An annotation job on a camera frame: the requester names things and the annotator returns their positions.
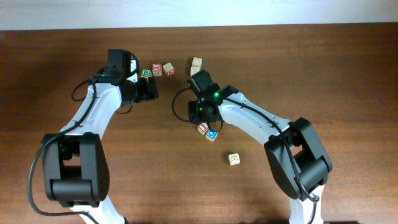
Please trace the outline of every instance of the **toy block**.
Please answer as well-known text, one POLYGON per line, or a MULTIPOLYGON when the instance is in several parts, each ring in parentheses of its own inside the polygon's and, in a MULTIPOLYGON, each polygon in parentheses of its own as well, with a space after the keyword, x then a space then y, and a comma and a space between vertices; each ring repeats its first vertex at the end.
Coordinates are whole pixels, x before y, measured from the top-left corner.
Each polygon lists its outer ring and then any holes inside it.
POLYGON ((200 71, 199 67, 191 67, 191 76, 198 73, 200 71))
POLYGON ((238 165, 241 163, 238 153, 228 155, 228 162, 230 166, 238 165))
POLYGON ((206 123, 202 123, 198 125, 198 131, 200 134, 205 135, 206 132, 209 130, 209 127, 207 126, 206 123))
POLYGON ((152 72, 149 69, 142 69, 141 77, 149 78, 152 75, 152 72))
POLYGON ((209 139, 210 141, 214 141, 217 138, 217 135, 218 135, 218 132, 209 130, 206 133, 206 138, 209 139))
POLYGON ((199 70, 200 70, 200 68, 201 68, 201 58, 194 57, 193 61, 192 61, 192 66, 193 67, 199 67, 199 70))
POLYGON ((152 73, 154 76, 162 76, 162 64, 153 64, 152 73))
POLYGON ((168 77, 175 73, 173 65, 171 63, 167 63, 167 64, 163 65, 163 71, 166 73, 166 75, 168 77))

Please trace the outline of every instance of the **wooden block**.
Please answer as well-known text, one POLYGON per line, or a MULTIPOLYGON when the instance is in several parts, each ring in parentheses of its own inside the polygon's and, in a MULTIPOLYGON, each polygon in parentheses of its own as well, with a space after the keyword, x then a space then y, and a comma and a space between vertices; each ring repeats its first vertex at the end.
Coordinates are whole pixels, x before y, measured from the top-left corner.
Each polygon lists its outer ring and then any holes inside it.
POLYGON ((241 163, 238 153, 228 155, 228 162, 230 166, 238 165, 241 163))
POLYGON ((210 141, 214 141, 217 138, 217 135, 218 135, 218 132, 209 130, 206 133, 206 138, 209 139, 210 141))
POLYGON ((200 70, 200 68, 201 68, 201 58, 194 57, 193 61, 192 61, 192 66, 193 67, 199 67, 199 70, 200 70))
POLYGON ((199 67, 191 67, 191 76, 198 73, 200 71, 199 67))
POLYGON ((163 65, 163 71, 166 73, 167 76, 171 76, 175 73, 173 65, 171 63, 163 65))
POLYGON ((207 126, 206 123, 202 123, 198 125, 198 131, 200 134, 205 135, 206 132, 209 130, 209 127, 207 126))
POLYGON ((153 64, 152 73, 154 76, 162 76, 162 64, 153 64))
POLYGON ((152 76, 152 72, 150 72, 149 69, 142 69, 142 71, 141 71, 141 77, 149 78, 149 77, 151 77, 151 76, 152 76))

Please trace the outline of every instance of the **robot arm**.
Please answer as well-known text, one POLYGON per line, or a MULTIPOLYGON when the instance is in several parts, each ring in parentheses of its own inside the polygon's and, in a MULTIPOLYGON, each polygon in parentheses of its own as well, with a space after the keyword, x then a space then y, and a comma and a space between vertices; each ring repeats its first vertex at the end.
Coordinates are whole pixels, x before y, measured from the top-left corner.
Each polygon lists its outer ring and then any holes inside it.
MULTIPOLYGON (((60 131, 67 132, 49 143, 43 151, 47 197, 75 212, 69 215, 80 214, 86 223, 127 223, 108 196, 109 169, 101 139, 118 108, 159 97, 153 77, 137 78, 138 60, 134 55, 131 60, 131 55, 125 50, 108 51, 107 67, 91 79, 84 102, 73 119, 60 131), (65 165, 64 161, 73 157, 80 158, 80 166, 65 165)), ((47 145, 49 139, 58 135, 46 134, 42 144, 47 145)), ((54 216, 54 213, 38 213, 54 216)))
POLYGON ((190 122, 220 120, 235 125, 264 145, 272 175, 290 198, 290 223, 323 223, 320 196, 333 166, 310 122, 303 118, 291 122, 270 114, 251 103, 237 89, 231 86, 221 89, 204 70, 193 75, 188 84, 197 96, 197 101, 188 104, 190 122), (283 132, 285 139, 281 139, 275 126, 283 132), (306 193, 319 198, 317 203, 300 189, 285 146, 289 149, 302 146, 294 156, 294 165, 306 193))

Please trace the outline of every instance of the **wooden tabletop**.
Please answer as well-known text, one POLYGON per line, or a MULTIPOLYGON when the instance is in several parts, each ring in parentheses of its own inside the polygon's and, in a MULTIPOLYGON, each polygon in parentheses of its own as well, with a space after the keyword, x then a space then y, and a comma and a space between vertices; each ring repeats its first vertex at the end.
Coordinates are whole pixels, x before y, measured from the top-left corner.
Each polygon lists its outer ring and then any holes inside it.
MULTIPOLYGON (((262 145, 228 124, 210 142, 172 114, 193 57, 220 86, 277 116, 312 122, 333 163, 325 221, 398 222, 398 24, 336 24, 0 32, 2 223, 83 223, 36 214, 27 176, 43 135, 79 108, 71 91, 106 64, 108 49, 134 52, 141 68, 171 62, 176 70, 156 78, 158 100, 114 114, 102 139, 109 196, 130 223, 289 218, 262 145), (230 152, 239 165, 228 165, 230 152)), ((177 113, 187 117, 193 99, 182 94, 177 113)), ((42 210, 68 211, 46 198, 41 162, 33 191, 42 210)))

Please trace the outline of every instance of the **white wall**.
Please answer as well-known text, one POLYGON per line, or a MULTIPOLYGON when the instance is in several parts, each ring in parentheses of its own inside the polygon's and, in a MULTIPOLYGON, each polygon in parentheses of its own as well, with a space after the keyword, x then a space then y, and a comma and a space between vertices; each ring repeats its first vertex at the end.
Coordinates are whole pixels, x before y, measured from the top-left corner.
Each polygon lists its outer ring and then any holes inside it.
POLYGON ((398 0, 0 0, 0 30, 398 21, 398 0))

